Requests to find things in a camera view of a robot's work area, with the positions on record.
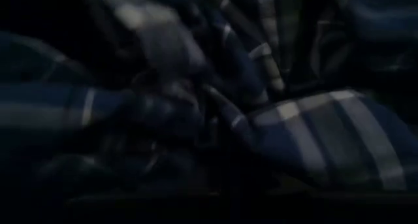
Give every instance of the cloth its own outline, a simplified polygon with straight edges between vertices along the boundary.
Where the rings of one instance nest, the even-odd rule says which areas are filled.
[[[337,6],[309,13],[312,0],[83,1],[120,64],[120,82],[2,33],[2,191],[45,200],[208,192],[201,167],[217,161],[201,160],[205,146],[239,148],[268,162],[259,174],[282,171],[316,189],[418,188],[418,141],[396,114],[352,90],[314,94],[350,71],[353,41]],[[288,98],[293,89],[310,94]]]

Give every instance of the plaid shirt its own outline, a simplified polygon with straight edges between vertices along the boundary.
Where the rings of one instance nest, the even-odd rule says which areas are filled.
[[[271,163],[265,169],[314,187],[417,189],[418,141],[383,106],[351,90],[272,103],[282,98],[282,76],[289,76],[295,62],[300,0],[208,1],[86,0],[120,68],[127,68],[115,73],[127,90],[106,89],[39,41],[1,33],[2,168],[21,172],[3,171],[10,178],[3,185],[27,181],[17,174],[33,171],[30,178],[50,181],[60,174],[52,167],[65,161],[82,164],[80,171],[111,168],[122,174],[124,189],[141,182],[134,174],[157,165],[175,167],[190,179],[198,174],[191,169],[195,158],[170,144],[204,144],[201,136],[212,135],[208,119],[215,116],[243,148]],[[314,44],[323,48],[328,31],[343,26],[333,18],[315,21]],[[338,40],[346,47],[345,38]],[[340,51],[310,59],[316,77],[323,74],[319,65],[335,63],[332,57],[347,48]],[[137,144],[149,153],[124,158]],[[17,166],[22,160],[25,166]],[[168,189],[167,180],[150,184],[127,190],[147,191],[155,184]]]

